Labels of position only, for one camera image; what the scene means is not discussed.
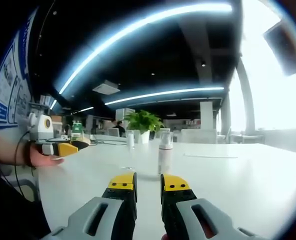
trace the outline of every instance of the window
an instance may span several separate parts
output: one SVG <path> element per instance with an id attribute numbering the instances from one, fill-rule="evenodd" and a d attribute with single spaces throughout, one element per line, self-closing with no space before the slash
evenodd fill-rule
<path id="1" fill-rule="evenodd" d="M 235 69 L 229 86 L 231 130 L 234 132 L 243 132 L 246 129 L 246 114 L 244 97 L 240 79 Z"/>
<path id="2" fill-rule="evenodd" d="M 245 24 L 240 50 L 251 89 L 255 128 L 296 128 L 296 80 L 293 79 L 296 74 L 284 75 L 278 59 L 264 38 L 265 32 L 279 22 L 278 17 L 258 0 L 244 0 L 243 3 Z M 250 11 L 252 4 L 260 8 L 254 13 L 265 12 L 266 16 L 254 18 Z M 254 26 L 252 30 L 249 23 L 255 19 L 264 21 L 256 22 L 260 29 Z"/>

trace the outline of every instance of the curved light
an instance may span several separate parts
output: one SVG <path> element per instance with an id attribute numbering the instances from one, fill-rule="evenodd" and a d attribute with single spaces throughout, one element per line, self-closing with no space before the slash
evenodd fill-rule
<path id="1" fill-rule="evenodd" d="M 124 36 L 132 33 L 133 31 L 158 20 L 162 20 L 171 16 L 193 13 L 193 12 L 219 12 L 219 13 L 230 13 L 232 11 L 232 6 L 226 3 L 200 3 L 189 6 L 176 7 L 170 10 L 162 11 L 153 15 L 150 15 L 144 19 L 141 19 L 129 26 L 125 27 L 121 31 L 117 32 L 107 41 L 105 41 L 102 45 L 97 47 L 92 54 L 90 54 L 72 73 L 72 75 L 65 82 L 63 87 L 60 89 L 59 94 L 63 94 L 68 85 L 72 82 L 72 80 L 77 76 L 77 74 L 97 55 L 99 55 L 102 51 L 107 49 L 110 45 L 123 38 Z M 50 109 L 53 109 L 57 101 L 54 101 L 51 105 Z"/>
<path id="2" fill-rule="evenodd" d="M 148 98 L 153 96 L 167 95 L 167 94 L 179 94 L 179 93 L 198 92 L 198 91 L 220 91 L 220 90 L 224 90 L 224 88 L 223 87 L 199 87 L 199 88 L 180 89 L 180 90 L 173 90 L 173 91 L 162 91 L 162 92 L 150 93 L 145 95 L 132 96 L 124 99 L 119 99 L 116 101 L 110 101 L 110 102 L 106 102 L 105 105 L 121 103 L 121 102 L 134 100 L 134 99 L 142 99 L 142 98 Z"/>
<path id="3" fill-rule="evenodd" d="M 220 90 L 224 90 L 224 88 L 223 87 L 199 87 L 199 88 L 180 89 L 180 90 L 173 90 L 173 91 L 162 91 L 162 92 L 150 93 L 150 94 L 145 94 L 145 95 L 132 96 L 132 97 L 124 98 L 124 99 L 119 99 L 116 101 L 110 101 L 110 102 L 106 102 L 105 105 L 121 103 L 121 102 L 134 100 L 134 99 L 142 99 L 142 98 L 148 98 L 148 97 L 153 97 L 153 96 L 167 95 L 167 94 L 178 94 L 178 93 L 188 93 L 188 92 L 198 92 L 198 91 L 220 91 Z M 184 99 L 176 99 L 176 101 L 194 100 L 194 99 L 207 99 L 207 98 L 184 98 Z M 217 98 L 216 97 L 209 97 L 208 99 L 217 99 Z M 78 113 L 84 112 L 84 111 L 87 111 L 87 110 L 90 110 L 93 108 L 94 107 L 91 106 L 91 107 L 88 107 L 88 108 L 78 111 Z"/>

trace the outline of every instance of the table surface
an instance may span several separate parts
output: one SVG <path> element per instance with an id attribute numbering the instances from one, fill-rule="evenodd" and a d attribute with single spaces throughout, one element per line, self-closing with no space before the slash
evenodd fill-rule
<path id="1" fill-rule="evenodd" d="M 98 139 L 120 140 L 97 135 Z M 93 197 L 101 197 L 114 176 L 137 172 L 134 240 L 159 240 L 161 218 L 158 140 L 135 145 L 98 144 L 40 167 L 41 202 L 51 230 Z M 169 174 L 184 178 L 198 198 L 226 212 L 235 228 L 273 238 L 296 213 L 296 153 L 263 144 L 174 142 Z"/>

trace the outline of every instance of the wristband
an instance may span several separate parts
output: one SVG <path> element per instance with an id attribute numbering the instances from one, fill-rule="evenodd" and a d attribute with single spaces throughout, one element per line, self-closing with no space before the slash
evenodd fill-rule
<path id="1" fill-rule="evenodd" d="M 34 166 L 32 165 L 32 160 L 30 158 L 30 148 L 31 148 L 32 142 L 27 141 L 24 146 L 23 146 L 23 161 L 24 164 L 33 168 Z"/>

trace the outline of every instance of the column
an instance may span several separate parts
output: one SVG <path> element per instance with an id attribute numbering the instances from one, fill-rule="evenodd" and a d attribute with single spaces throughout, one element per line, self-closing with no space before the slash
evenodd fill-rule
<path id="1" fill-rule="evenodd" d="M 124 117 L 127 114 L 130 114 L 133 112 L 135 112 L 135 110 L 131 109 L 131 108 L 120 108 L 120 109 L 116 110 L 115 118 L 117 121 L 122 121 L 122 125 L 123 125 L 124 129 L 127 129 L 128 124 L 129 124 L 128 121 L 124 120 Z"/>
<path id="2" fill-rule="evenodd" d="M 93 115 L 87 115 L 87 118 L 86 118 L 86 133 L 87 134 L 92 133 L 93 122 L 94 122 L 94 116 Z"/>
<path id="3" fill-rule="evenodd" d="M 202 130 L 214 129 L 214 114 L 213 114 L 212 101 L 200 102 L 200 129 Z"/>

